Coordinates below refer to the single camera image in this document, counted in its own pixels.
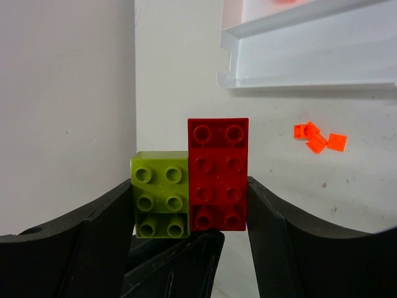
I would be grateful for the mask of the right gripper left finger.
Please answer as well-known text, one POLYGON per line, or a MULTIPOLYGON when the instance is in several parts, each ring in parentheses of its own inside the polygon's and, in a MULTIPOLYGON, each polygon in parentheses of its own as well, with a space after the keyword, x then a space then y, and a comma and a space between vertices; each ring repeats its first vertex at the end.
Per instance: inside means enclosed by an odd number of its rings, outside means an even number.
POLYGON ((1 237, 1 297, 119 297, 133 230, 126 180, 61 217, 1 237))

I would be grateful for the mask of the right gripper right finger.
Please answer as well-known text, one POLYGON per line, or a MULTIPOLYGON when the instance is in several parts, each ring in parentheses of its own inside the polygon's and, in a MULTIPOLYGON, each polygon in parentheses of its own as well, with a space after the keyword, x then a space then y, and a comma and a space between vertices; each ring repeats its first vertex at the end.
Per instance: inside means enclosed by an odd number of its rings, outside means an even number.
POLYGON ((261 297, 395 297, 396 229, 316 217, 248 179, 248 234, 261 297))

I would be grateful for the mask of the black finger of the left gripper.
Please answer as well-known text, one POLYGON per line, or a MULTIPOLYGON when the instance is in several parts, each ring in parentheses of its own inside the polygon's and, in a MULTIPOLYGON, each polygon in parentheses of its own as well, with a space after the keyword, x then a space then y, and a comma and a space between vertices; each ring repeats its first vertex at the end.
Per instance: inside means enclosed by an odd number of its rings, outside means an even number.
POLYGON ((225 236, 217 230, 181 239, 132 236, 121 297, 210 297, 225 236))

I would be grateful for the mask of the red and green lego stack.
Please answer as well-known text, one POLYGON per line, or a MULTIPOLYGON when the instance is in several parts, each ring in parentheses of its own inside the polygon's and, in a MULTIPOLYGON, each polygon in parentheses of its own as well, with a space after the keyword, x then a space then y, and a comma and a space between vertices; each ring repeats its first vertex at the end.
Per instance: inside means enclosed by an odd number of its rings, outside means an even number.
POLYGON ((130 160, 138 238, 244 231, 249 120, 189 119, 186 151, 139 151, 130 160))

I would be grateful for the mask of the small orange lego pieces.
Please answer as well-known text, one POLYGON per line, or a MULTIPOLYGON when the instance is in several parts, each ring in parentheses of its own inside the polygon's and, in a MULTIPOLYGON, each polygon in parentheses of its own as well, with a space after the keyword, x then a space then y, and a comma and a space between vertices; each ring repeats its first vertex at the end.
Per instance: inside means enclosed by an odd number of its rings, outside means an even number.
POLYGON ((293 137, 295 140, 304 140, 305 145, 314 154, 320 154, 325 148, 343 152, 347 143, 347 135, 330 133, 329 137, 325 138, 312 122, 294 125, 293 137))

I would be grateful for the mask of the orange round lego disc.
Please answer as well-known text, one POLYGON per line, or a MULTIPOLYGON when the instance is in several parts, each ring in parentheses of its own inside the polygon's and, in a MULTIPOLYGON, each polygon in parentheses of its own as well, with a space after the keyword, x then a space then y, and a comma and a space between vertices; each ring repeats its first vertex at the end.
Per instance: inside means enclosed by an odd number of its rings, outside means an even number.
POLYGON ((280 5, 290 5, 296 3, 297 0, 274 0, 274 2, 280 5))

